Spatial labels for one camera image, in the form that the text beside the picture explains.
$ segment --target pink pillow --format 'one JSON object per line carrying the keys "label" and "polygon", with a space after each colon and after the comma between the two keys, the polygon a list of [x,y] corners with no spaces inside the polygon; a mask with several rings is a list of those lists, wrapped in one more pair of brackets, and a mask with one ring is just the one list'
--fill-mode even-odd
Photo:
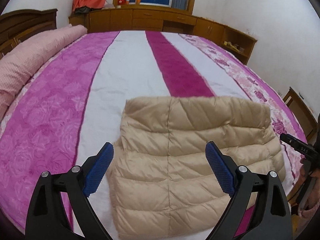
{"label": "pink pillow", "polygon": [[0,121],[30,77],[57,52],[86,33],[82,25],[38,33],[0,60]]}

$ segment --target red box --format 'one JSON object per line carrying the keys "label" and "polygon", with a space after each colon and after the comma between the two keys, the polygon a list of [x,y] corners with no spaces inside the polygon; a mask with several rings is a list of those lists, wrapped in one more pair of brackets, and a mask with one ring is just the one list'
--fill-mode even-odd
{"label": "red box", "polygon": [[118,5],[123,5],[125,4],[125,0],[118,0]]}

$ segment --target magenta stripe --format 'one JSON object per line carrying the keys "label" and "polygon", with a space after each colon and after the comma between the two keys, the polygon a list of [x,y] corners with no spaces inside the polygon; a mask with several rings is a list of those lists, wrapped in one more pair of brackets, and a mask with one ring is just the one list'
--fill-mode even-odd
{"label": "magenta stripe", "polygon": [[265,83],[256,73],[254,73],[249,67],[242,64],[240,61],[235,59],[233,56],[231,56],[228,52],[226,52],[224,49],[216,45],[215,43],[205,39],[200,38],[202,41],[207,43],[208,45],[214,47],[216,50],[218,50],[220,53],[222,53],[224,56],[228,57],[230,60],[235,62],[239,67],[241,67],[248,75],[252,76],[255,81],[269,94],[269,96],[283,109],[283,111],[286,113],[287,117],[289,118],[294,130],[296,131],[296,134],[298,138],[302,141],[306,142],[306,136],[304,135],[302,129],[298,125],[295,117],[293,116],[291,110],[287,107],[287,105],[284,103],[284,101],[279,97],[279,95],[267,84]]}
{"label": "magenta stripe", "polygon": [[146,32],[149,45],[173,97],[213,97],[205,79],[159,32]]}
{"label": "magenta stripe", "polygon": [[[63,51],[34,80],[0,139],[0,206],[21,228],[42,171],[68,171],[95,72],[119,32],[93,33]],[[71,206],[62,196],[69,220]]]}

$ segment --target wooden chair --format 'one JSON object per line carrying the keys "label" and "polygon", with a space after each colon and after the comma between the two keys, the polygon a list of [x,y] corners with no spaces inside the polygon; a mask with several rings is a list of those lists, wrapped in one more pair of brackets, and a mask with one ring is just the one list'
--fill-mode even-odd
{"label": "wooden chair", "polygon": [[[317,132],[317,121],[316,121],[315,117],[313,116],[313,114],[311,113],[311,110],[308,108],[308,106],[303,101],[303,99],[304,98],[302,96],[298,95],[294,91],[294,89],[292,87],[290,87],[289,92],[285,95],[285,97],[283,98],[283,101],[290,108],[290,110],[295,114],[295,116],[297,117],[298,121],[300,122],[300,125],[302,126],[302,129],[306,135],[307,141],[310,141]],[[290,107],[290,105],[293,102],[300,109],[299,111],[297,111],[297,107]],[[304,116],[302,116],[301,114],[300,115],[296,114],[295,111],[299,112],[299,113],[302,112]],[[302,119],[302,121],[304,121],[304,123],[306,123],[306,120],[307,120],[308,123],[306,125],[303,125],[303,122],[301,122],[300,119]]]}

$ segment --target bed sheet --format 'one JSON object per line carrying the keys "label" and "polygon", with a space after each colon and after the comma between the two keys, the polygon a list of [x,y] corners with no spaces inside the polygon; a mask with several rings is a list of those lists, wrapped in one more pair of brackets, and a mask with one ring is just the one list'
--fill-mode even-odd
{"label": "bed sheet", "polygon": [[[276,92],[206,39],[144,31],[88,34],[40,69],[1,122],[0,192],[6,193],[0,195],[0,206],[21,231],[41,171],[65,172],[74,164],[82,165],[106,141],[116,141],[125,102],[138,96],[235,96],[268,104],[275,132],[305,141],[300,125]],[[39,113],[41,122],[36,118]],[[285,145],[282,149],[287,170],[283,185],[289,193],[298,179],[300,155]],[[65,196],[64,201],[72,220]],[[118,239],[105,177],[89,201],[110,235]],[[74,231],[81,234],[75,220]],[[205,239],[209,232],[175,239]]]}

